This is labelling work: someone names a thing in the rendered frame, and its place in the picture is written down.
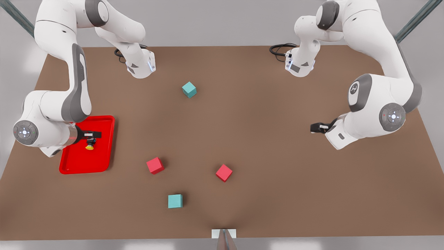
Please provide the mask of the silver frame post with foot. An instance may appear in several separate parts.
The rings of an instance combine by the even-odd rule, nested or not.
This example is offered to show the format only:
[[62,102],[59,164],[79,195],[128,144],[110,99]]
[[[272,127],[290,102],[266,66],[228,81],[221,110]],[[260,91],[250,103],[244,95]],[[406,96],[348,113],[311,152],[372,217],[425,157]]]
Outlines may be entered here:
[[238,250],[234,240],[237,238],[236,229],[212,229],[212,239],[217,239],[216,250]]

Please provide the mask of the red cube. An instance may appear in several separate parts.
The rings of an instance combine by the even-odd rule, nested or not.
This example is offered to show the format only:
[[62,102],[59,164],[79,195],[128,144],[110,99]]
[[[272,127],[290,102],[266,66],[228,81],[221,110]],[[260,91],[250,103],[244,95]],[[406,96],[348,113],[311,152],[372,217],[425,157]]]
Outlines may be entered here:
[[233,171],[229,167],[223,164],[217,170],[216,176],[225,183],[228,180],[228,178],[231,176],[232,172]]
[[153,158],[146,162],[149,172],[153,175],[163,171],[165,168],[159,157]]

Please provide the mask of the red plastic tray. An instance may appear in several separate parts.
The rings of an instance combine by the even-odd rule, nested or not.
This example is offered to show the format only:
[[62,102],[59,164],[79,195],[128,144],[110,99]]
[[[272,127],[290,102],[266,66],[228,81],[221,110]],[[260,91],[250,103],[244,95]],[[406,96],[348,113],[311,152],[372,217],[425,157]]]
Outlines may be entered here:
[[100,132],[93,149],[86,149],[87,139],[72,144],[62,151],[60,173],[98,173],[108,169],[112,155],[115,118],[111,115],[90,116],[77,126],[84,131]]

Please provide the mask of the teal cube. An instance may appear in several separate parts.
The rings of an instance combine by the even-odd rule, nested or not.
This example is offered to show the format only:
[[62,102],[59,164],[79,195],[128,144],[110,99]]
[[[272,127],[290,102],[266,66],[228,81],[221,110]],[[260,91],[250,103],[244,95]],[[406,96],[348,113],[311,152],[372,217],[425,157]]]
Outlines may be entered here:
[[168,195],[168,209],[182,208],[183,196],[181,194]]
[[197,93],[197,88],[189,81],[182,86],[182,91],[187,98],[192,98]]

